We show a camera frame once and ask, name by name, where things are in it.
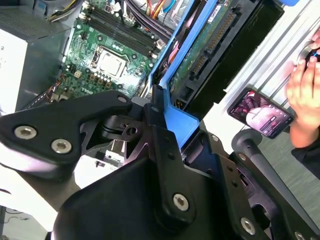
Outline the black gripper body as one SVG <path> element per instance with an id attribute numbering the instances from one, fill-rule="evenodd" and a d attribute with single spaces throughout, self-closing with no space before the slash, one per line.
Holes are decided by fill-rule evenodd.
<path id="1" fill-rule="evenodd" d="M 214 181 L 184 169 L 196 208 L 192 224 L 176 229 L 158 218 L 159 187 L 150 160 L 130 163 L 73 194 L 54 223 L 55 240 L 223 240 Z"/>

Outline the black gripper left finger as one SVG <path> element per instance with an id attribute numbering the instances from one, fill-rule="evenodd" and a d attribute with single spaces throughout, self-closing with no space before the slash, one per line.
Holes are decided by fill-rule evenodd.
<path id="1" fill-rule="evenodd" d="M 43 179 L 71 175 L 81 156 L 112 140 L 125 142 L 124 162 L 155 163 L 159 195 L 157 216 L 168 224 L 190 225 L 196 216 L 175 134 L 165 120 L 167 92 L 152 87 L 143 106 L 117 90 L 109 90 L 0 119 L 2 165 Z"/>

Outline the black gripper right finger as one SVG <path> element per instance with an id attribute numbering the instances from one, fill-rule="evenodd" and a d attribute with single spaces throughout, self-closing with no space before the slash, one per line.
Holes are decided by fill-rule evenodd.
<path id="1" fill-rule="evenodd" d="M 211 177 L 217 187 L 226 240 L 317 240 L 319 228 L 286 186 L 258 145 L 251 129 L 232 139 L 232 153 L 200 125 L 184 145 L 186 165 Z"/>

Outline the person hand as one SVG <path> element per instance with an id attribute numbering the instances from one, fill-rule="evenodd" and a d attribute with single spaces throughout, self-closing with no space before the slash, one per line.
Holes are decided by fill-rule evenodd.
<path id="1" fill-rule="evenodd" d="M 320 62 L 316 55 L 299 60 L 286 85 L 286 95 L 295 112 L 289 131 L 292 145 L 305 148 L 320 134 Z"/>

